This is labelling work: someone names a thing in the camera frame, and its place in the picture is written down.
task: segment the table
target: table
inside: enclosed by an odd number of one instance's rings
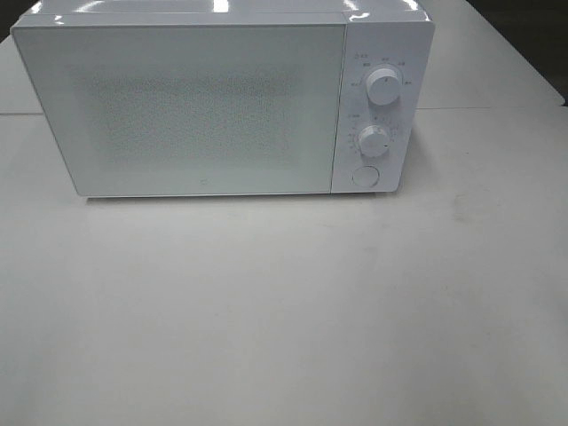
[[[86,201],[0,130],[3,424],[565,425],[565,108],[421,110],[363,196]]]
[[[419,108],[562,105],[560,94],[466,0],[422,0],[436,22]],[[0,114],[41,113],[11,38],[0,44]]]

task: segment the timer knob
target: timer knob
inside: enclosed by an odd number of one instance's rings
[[[358,137],[361,154],[366,157],[380,157],[389,150],[391,135],[380,126],[369,126],[363,129]]]

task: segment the microwave top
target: microwave top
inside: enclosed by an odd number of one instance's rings
[[[40,0],[22,27],[313,25],[430,21],[415,0]]]

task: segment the dark floor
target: dark floor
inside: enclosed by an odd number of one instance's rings
[[[568,99],[568,0],[468,0]],[[0,40],[36,0],[0,0]]]

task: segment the control panel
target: control panel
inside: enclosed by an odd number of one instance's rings
[[[433,29],[347,25],[332,193],[397,189]]]

